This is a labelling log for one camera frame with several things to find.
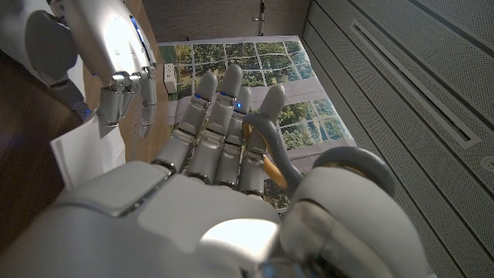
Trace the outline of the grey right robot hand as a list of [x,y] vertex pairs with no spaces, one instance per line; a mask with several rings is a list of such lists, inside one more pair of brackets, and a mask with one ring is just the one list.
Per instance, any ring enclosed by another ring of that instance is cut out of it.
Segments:
[[302,175],[232,65],[206,73],[150,163],[121,165],[56,201],[1,256],[3,277],[427,277],[391,169],[352,146]]

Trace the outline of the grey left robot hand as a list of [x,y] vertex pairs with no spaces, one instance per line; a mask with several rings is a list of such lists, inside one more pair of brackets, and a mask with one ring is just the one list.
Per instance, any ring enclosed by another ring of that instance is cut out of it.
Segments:
[[96,110],[102,132],[125,117],[142,97],[139,135],[146,137],[157,106],[157,61],[137,18],[118,0],[50,1],[27,19],[25,49],[49,94],[80,118],[89,114],[82,92],[68,71],[81,59],[102,86]]

